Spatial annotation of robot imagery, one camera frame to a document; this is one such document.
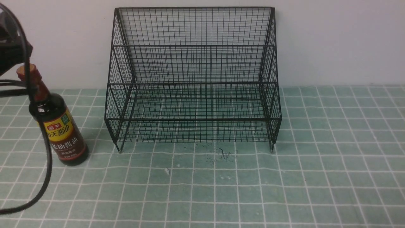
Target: black cable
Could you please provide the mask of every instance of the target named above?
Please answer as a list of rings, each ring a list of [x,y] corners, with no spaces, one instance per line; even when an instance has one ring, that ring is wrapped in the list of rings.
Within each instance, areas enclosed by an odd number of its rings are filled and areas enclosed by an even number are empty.
[[[15,24],[15,27],[17,28],[17,31],[20,35],[19,38],[21,39],[21,44],[22,44],[22,48],[23,48],[24,71],[25,71],[25,77],[26,77],[25,79],[26,79],[26,87],[28,90],[27,91],[28,97],[29,97],[31,103],[35,102],[35,100],[34,100],[35,93],[33,92],[33,87],[31,85],[31,79],[30,79],[30,58],[29,58],[28,47],[27,47],[28,42],[27,42],[27,38],[25,36],[24,30],[22,29],[21,24],[18,21],[18,19],[16,18],[16,16],[5,5],[0,3],[0,9],[2,9],[4,12],[6,12],[10,16],[10,18],[12,19],[13,23]],[[41,199],[41,197],[43,196],[43,194],[45,193],[45,191],[49,185],[49,181],[51,180],[51,173],[52,173],[51,145],[49,144],[49,138],[48,138],[48,134],[45,130],[44,122],[42,121],[42,117],[37,109],[35,109],[35,117],[39,123],[39,127],[41,128],[42,137],[45,141],[45,147],[47,150],[48,165],[47,165],[47,171],[46,171],[44,183],[42,184],[42,187],[39,190],[38,194],[32,200],[30,200],[29,202],[27,202],[21,206],[18,206],[18,207],[0,209],[0,215],[17,213],[17,212],[20,212],[27,208],[32,207],[32,205],[34,205],[35,203],[37,203],[39,201],[39,199]]]

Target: soy sauce bottle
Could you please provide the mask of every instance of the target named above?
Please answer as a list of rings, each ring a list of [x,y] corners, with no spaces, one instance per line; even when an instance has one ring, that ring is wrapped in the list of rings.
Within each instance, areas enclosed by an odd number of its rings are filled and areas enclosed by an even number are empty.
[[[17,75],[21,81],[25,81],[24,66],[17,69]],[[48,90],[34,64],[30,64],[30,79],[34,85],[37,85],[38,91],[34,97],[35,102],[30,103],[28,109],[35,120],[35,110],[39,111],[51,147],[59,160],[68,166],[84,162],[89,155],[89,149],[64,99],[59,94]]]

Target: black device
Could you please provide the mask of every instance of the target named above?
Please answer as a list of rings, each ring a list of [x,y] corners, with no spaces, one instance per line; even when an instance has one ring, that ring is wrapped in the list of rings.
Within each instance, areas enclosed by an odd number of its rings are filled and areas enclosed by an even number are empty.
[[[0,91],[0,97],[13,97],[28,95],[30,102],[34,102],[34,95],[36,87],[30,82],[30,57],[32,53],[32,46],[27,41],[24,30],[16,16],[3,4],[0,3],[0,76],[19,63],[24,63],[24,71],[26,81],[21,82],[17,80],[0,80],[0,86],[18,86],[24,87],[22,89],[12,89]],[[42,137],[45,141],[47,150],[47,170],[44,183],[37,193],[37,195],[29,202],[14,208],[0,209],[0,215],[12,214],[30,208],[38,202],[43,196],[48,187],[51,179],[52,172],[52,150],[49,144],[49,139],[45,130],[43,120],[38,112],[35,110],[35,117],[39,123]]]

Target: black wire rack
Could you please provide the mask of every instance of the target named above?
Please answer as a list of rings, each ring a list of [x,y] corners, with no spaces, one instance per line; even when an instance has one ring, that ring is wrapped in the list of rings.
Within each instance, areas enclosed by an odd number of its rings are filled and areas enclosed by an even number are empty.
[[[127,141],[273,149],[281,124],[274,8],[116,8],[104,119],[118,150]]]

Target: wire shelf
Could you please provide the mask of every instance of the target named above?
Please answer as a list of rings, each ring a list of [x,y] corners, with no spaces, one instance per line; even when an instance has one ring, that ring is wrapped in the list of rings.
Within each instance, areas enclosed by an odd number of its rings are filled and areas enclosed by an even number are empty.
[[[120,150],[126,141],[273,148],[281,124],[274,8],[115,9],[104,119]]]

